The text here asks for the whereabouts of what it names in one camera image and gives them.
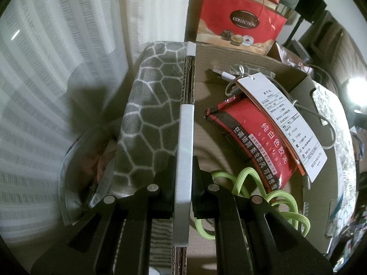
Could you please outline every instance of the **white wall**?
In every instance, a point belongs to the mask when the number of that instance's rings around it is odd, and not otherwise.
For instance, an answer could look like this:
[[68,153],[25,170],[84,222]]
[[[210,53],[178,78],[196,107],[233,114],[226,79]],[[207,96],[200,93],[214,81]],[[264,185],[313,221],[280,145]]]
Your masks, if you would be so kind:
[[[367,62],[367,22],[359,11],[353,0],[324,0],[327,4],[326,9],[331,12],[335,19],[344,26],[349,32],[358,48],[360,49],[364,60]],[[283,44],[291,33],[297,19],[292,25],[285,25],[280,32],[277,41]],[[293,39],[300,39],[302,34],[308,29],[310,23],[304,21]]]

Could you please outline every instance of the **white hang tag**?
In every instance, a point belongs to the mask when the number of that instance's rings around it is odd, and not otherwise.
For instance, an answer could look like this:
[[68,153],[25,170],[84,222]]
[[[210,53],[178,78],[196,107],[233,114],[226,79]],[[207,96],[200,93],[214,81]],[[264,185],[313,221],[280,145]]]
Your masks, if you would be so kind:
[[324,166],[326,154],[312,129],[292,103],[262,73],[244,77],[237,82],[257,100],[274,120],[298,154],[313,182]]

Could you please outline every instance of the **curtain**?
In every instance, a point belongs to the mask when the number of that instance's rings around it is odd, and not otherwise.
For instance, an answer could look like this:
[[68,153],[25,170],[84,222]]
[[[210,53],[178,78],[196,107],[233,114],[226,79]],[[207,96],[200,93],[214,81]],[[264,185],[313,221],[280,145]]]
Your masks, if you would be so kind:
[[71,144],[124,113],[150,41],[183,41],[188,0],[11,0],[0,17],[0,234],[32,263],[62,233]]

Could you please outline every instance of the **silver rivet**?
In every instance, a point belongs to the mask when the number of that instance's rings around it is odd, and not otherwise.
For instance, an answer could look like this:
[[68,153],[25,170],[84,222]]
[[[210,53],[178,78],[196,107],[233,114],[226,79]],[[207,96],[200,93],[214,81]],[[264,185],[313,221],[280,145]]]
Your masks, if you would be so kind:
[[103,199],[103,201],[105,204],[109,205],[114,202],[114,197],[112,195],[108,195]]
[[148,189],[148,191],[153,192],[153,191],[157,191],[159,189],[159,186],[157,184],[150,184],[148,185],[146,189]]
[[219,190],[219,186],[218,186],[217,184],[210,184],[210,185],[208,186],[208,189],[209,189],[210,191],[218,191],[218,190]]
[[254,204],[261,204],[262,203],[262,197],[258,195],[254,195],[251,200]]

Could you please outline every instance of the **green rope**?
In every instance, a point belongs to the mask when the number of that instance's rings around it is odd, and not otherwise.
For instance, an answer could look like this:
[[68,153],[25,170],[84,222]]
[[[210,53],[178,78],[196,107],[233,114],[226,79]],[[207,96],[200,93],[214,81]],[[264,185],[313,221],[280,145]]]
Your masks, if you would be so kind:
[[[243,185],[248,175],[252,176],[252,178],[254,179],[256,183],[256,186],[260,190],[261,196],[267,202],[270,202],[273,198],[278,198],[278,197],[283,198],[283,199],[278,199],[275,202],[273,202],[272,206],[276,206],[279,204],[286,204],[289,207],[290,212],[279,212],[279,214],[282,215],[285,219],[287,219],[288,222],[297,230],[298,230],[298,222],[301,222],[305,227],[304,231],[302,232],[302,235],[305,237],[310,230],[311,223],[306,216],[303,216],[302,214],[298,213],[298,206],[297,206],[297,202],[294,199],[294,197],[290,193],[283,191],[283,190],[276,190],[276,191],[272,191],[269,194],[267,194],[261,182],[259,174],[253,168],[243,169],[240,172],[240,174],[238,175],[238,177],[235,177],[234,175],[229,174],[227,172],[216,172],[212,175],[212,177],[213,179],[218,178],[218,177],[230,179],[234,185],[232,189],[232,193],[234,195],[242,195],[245,198],[250,198],[249,192]],[[200,236],[202,236],[203,238],[207,240],[215,240],[215,236],[208,234],[205,231],[205,229],[203,228],[202,219],[195,218],[195,226]]]

